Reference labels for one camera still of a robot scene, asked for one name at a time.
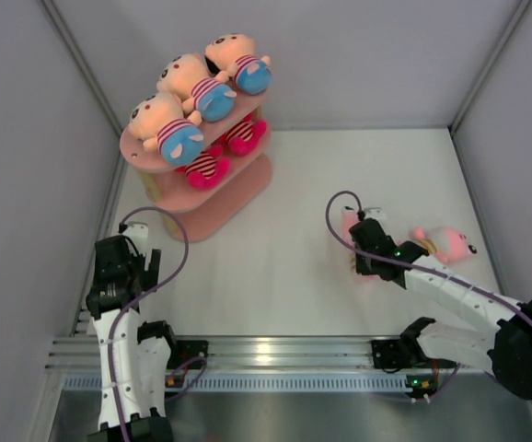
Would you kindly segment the white panda toy yellow glasses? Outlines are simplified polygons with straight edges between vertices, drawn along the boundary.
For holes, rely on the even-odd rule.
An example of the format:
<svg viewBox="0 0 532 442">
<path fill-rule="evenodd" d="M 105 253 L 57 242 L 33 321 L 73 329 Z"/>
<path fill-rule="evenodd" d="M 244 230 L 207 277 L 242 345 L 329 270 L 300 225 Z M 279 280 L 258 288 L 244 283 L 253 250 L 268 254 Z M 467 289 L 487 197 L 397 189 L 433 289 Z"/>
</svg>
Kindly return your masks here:
<svg viewBox="0 0 532 442">
<path fill-rule="evenodd" d="M 210 190 L 217 186 L 230 170 L 230 159 L 223 155 L 221 145 L 212 145 L 201 152 L 189 165 L 179 167 L 188 184 L 197 190 Z"/>
</svg>

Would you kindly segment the peach pig toy blue shorts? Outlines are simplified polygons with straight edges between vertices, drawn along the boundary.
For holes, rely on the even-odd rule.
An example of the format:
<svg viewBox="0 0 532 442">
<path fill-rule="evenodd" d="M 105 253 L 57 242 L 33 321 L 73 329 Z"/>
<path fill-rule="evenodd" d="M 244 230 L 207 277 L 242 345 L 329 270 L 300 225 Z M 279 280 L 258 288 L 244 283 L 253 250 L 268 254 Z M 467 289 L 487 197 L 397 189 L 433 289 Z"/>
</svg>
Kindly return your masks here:
<svg viewBox="0 0 532 442">
<path fill-rule="evenodd" d="M 227 72 L 212 74 L 198 53 L 185 53 L 163 68 L 156 89 L 180 98 L 185 113 L 198 111 L 205 121 L 217 122 L 235 106 L 237 92 L 228 81 Z"/>
</svg>

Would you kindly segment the pink frog toy striped shirt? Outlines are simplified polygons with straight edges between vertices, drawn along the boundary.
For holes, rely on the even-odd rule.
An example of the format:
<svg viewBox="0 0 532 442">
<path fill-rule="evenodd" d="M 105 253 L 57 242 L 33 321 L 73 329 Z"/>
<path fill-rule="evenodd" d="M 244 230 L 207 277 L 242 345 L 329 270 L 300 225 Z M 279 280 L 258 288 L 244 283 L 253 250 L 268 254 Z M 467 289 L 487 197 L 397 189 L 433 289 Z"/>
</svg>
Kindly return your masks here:
<svg viewBox="0 0 532 442">
<path fill-rule="evenodd" d="M 359 222 L 359 218 L 358 218 L 357 210 L 348 205 L 344 205 L 343 208 L 341 209 L 342 239 L 348 242 L 352 246 L 354 245 L 354 242 L 349 233 L 349 228 L 357 224 L 358 222 Z M 353 274 L 353 278 L 360 279 L 366 282 L 377 279 L 377 276 L 375 275 L 361 275 L 358 272 L 356 272 L 356 258 L 357 258 L 357 255 L 353 253 L 350 259 L 351 272 Z"/>
</svg>

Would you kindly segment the black-haired boy doll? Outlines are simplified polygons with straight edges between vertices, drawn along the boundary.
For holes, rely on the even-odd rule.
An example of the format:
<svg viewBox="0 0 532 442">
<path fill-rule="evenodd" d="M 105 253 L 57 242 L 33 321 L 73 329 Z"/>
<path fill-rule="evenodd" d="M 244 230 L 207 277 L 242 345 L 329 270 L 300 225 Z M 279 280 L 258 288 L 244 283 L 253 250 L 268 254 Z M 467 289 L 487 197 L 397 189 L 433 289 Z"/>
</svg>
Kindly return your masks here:
<svg viewBox="0 0 532 442">
<path fill-rule="evenodd" d="M 205 47 L 204 59 L 214 76 L 232 81 L 247 95 L 259 95 L 271 84 L 271 59 L 256 55 L 256 42 L 248 35 L 219 36 Z"/>
</svg>

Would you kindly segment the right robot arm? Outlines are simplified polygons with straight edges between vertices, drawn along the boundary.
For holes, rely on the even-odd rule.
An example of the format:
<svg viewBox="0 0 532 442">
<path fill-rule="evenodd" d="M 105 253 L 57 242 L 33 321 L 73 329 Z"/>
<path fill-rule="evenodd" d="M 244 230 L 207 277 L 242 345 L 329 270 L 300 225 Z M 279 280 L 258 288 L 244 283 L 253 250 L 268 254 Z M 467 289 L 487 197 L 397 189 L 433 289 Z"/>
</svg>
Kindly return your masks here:
<svg viewBox="0 0 532 442">
<path fill-rule="evenodd" d="M 420 240 L 396 243 L 374 218 L 349 229 L 359 274 L 375 275 L 425 295 L 465 322 L 463 329 L 420 318 L 402 334 L 402 357 L 414 366 L 444 359 L 494 377 L 516 397 L 532 400 L 532 299 L 490 292 L 448 268 Z"/>
</svg>

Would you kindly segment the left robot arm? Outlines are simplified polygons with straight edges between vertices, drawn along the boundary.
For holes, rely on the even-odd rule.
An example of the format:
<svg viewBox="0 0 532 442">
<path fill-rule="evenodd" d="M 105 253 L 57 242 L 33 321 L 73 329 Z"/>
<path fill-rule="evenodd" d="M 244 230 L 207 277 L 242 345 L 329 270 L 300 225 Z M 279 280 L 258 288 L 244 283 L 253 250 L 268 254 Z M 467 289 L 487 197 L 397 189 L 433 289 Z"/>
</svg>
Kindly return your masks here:
<svg viewBox="0 0 532 442">
<path fill-rule="evenodd" d="M 89 441 L 171 441 L 166 416 L 167 367 L 179 345 L 164 321 L 142 319 L 135 299 L 158 282 L 161 252 L 148 245 L 148 229 L 135 223 L 95 245 L 87 309 L 97 335 L 101 405 Z"/>
</svg>

